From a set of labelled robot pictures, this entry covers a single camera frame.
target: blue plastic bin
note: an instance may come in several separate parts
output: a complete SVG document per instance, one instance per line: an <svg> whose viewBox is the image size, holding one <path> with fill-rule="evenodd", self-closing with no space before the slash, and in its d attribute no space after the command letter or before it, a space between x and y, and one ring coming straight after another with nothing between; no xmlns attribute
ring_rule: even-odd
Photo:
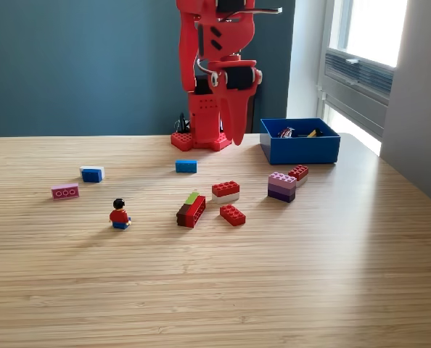
<svg viewBox="0 0 431 348"><path fill-rule="evenodd" d="M309 134L320 128L323 136L314 138L277 138L286 127L296 134ZM260 145L271 165L335 163L341 137L320 118L263 118L260 120Z"/></svg>

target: white wall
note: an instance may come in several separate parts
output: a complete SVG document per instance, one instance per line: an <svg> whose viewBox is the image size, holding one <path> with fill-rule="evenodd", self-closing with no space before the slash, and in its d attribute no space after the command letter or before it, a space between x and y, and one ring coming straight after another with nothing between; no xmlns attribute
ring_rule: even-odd
<svg viewBox="0 0 431 348"><path fill-rule="evenodd" d="M431 197L431 0L409 0L381 157Z"/></svg>
<svg viewBox="0 0 431 348"><path fill-rule="evenodd" d="M288 118L315 117L317 81L327 0L296 0Z"/></svg>

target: window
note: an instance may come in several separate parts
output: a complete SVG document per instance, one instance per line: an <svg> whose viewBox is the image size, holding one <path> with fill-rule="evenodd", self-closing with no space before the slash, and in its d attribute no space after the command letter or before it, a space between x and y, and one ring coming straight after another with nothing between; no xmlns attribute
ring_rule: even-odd
<svg viewBox="0 0 431 348"><path fill-rule="evenodd" d="M407 0L327 0L318 117L328 117L328 105L381 140L406 6Z"/></svg>
<svg viewBox="0 0 431 348"><path fill-rule="evenodd" d="M329 47L395 67L406 7L407 0L335 0Z"/></svg>

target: white lego brick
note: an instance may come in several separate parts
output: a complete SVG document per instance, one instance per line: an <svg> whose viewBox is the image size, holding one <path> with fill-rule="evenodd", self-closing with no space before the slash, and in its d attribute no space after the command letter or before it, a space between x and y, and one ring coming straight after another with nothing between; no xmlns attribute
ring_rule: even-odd
<svg viewBox="0 0 431 348"><path fill-rule="evenodd" d="M227 194L226 196L217 197L215 194L213 194L213 202L216 204L224 204L231 201L236 201L239 199L239 192L235 194Z"/></svg>
<svg viewBox="0 0 431 348"><path fill-rule="evenodd" d="M301 180L297 181L296 182L296 188L301 187L308 180L308 176L309 175L306 175L304 178L302 178Z"/></svg>
<svg viewBox="0 0 431 348"><path fill-rule="evenodd" d="M102 176L102 178L104 179L104 177L106 176L104 174L104 167L95 167L95 166L92 166L92 165L82 165L80 167L80 176L82 176L82 171L84 169L99 169L99 170L101 170L101 176Z"/></svg>

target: green lego piece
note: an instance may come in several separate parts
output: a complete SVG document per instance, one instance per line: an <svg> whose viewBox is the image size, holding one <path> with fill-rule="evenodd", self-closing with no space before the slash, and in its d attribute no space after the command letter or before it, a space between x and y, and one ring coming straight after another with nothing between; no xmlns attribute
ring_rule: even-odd
<svg viewBox="0 0 431 348"><path fill-rule="evenodd" d="M189 195L188 199L186 200L185 204L193 204L194 201L196 201L196 198L198 198L198 196L200 195L199 192L193 192L192 194Z"/></svg>

